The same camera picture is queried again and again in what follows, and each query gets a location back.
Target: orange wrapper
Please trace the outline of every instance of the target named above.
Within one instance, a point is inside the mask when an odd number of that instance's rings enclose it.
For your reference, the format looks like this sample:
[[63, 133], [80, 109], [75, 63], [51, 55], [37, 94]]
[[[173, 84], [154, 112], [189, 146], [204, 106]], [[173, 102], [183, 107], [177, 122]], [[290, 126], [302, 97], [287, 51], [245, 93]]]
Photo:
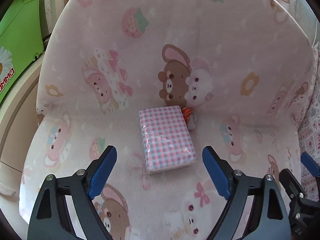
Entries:
[[196, 128], [196, 113], [187, 107], [182, 108], [181, 111], [188, 130], [194, 130]]

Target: brown bear illustration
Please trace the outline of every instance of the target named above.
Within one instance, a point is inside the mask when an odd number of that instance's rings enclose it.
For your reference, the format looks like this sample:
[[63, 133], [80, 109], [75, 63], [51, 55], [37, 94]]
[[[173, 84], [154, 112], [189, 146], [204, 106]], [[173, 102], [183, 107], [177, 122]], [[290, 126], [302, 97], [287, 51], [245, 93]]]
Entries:
[[159, 96], [167, 106], [185, 107], [187, 101], [184, 96], [189, 89], [186, 78], [191, 73], [190, 59], [181, 49], [170, 44], [163, 47], [162, 58], [167, 65], [164, 71], [158, 73], [158, 78], [163, 83]]
[[128, 205], [124, 197], [109, 184], [104, 186], [101, 197], [104, 199], [101, 210], [97, 202], [94, 207], [100, 212], [104, 226], [113, 240], [124, 240], [127, 229], [130, 229]]
[[277, 186], [278, 186], [279, 190], [281, 190], [280, 181], [279, 181], [280, 171], [279, 171], [277, 162], [276, 162], [275, 158], [270, 154], [268, 154], [268, 161], [270, 163], [269, 174], [271, 174], [275, 178]]
[[293, 102], [297, 100], [299, 97], [302, 99], [302, 96], [307, 92], [308, 90], [308, 82], [304, 82], [301, 87], [295, 92], [293, 97]]

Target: pink fabric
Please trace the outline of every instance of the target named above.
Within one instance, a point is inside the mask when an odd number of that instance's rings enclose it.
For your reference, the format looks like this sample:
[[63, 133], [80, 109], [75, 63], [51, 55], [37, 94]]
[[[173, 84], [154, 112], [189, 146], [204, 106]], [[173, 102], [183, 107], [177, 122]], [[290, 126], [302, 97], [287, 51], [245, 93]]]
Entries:
[[[288, 207], [278, 176], [289, 168], [301, 177], [297, 128], [313, 61], [292, 0], [70, 0], [41, 68], [36, 107], [45, 117], [26, 158], [20, 214], [29, 222], [48, 174], [85, 169], [108, 145], [117, 162], [105, 189], [115, 195], [94, 204], [114, 240], [207, 238], [226, 203], [201, 161], [207, 145], [248, 176], [270, 172]], [[198, 161], [148, 174], [139, 110], [176, 105], [197, 115]]]

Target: small snack package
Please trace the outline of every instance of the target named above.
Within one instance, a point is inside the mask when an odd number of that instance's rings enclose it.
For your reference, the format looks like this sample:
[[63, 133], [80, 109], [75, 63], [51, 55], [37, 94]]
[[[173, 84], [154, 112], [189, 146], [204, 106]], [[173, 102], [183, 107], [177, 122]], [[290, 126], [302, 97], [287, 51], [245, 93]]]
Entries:
[[179, 106], [141, 109], [139, 118], [149, 173], [187, 166], [197, 160]]

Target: green plastic container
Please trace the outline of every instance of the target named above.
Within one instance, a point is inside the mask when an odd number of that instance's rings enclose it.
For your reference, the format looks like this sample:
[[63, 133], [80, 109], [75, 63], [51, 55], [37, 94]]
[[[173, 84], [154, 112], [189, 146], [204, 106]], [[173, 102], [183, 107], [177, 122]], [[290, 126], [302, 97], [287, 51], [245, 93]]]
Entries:
[[0, 22], [0, 104], [43, 50], [39, 0], [14, 0]]

